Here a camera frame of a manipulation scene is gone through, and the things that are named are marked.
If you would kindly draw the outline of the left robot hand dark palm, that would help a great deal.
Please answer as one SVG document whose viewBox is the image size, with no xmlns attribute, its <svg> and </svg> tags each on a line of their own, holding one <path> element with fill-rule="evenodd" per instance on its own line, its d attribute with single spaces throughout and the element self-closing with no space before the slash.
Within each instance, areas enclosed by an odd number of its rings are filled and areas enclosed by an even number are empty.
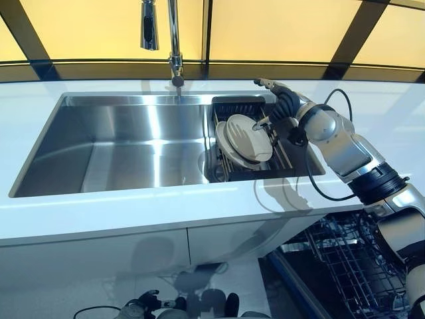
<svg viewBox="0 0 425 319">
<path fill-rule="evenodd" d="M 159 290 L 148 290 L 139 298 L 132 299 L 126 303 L 126 306 L 136 305 L 143 309 L 146 314 L 151 314 L 159 309 L 168 309 L 176 307 L 177 303 L 174 300 L 161 301 L 158 299 Z"/>
</svg>

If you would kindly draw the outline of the right robot hand dark palm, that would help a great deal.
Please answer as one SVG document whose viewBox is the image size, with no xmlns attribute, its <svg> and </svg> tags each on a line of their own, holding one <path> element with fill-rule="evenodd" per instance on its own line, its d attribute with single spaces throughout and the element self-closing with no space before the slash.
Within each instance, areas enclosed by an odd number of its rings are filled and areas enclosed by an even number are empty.
<svg viewBox="0 0 425 319">
<path fill-rule="evenodd" d="M 275 124 L 284 118 L 297 118 L 297 113 L 302 108 L 314 104 L 308 97 L 291 90 L 281 82 L 265 78 L 256 78 L 253 82 L 267 88 L 276 96 L 276 103 L 270 115 L 258 121 L 252 127 L 254 131 L 262 129 L 265 125 Z"/>
</svg>

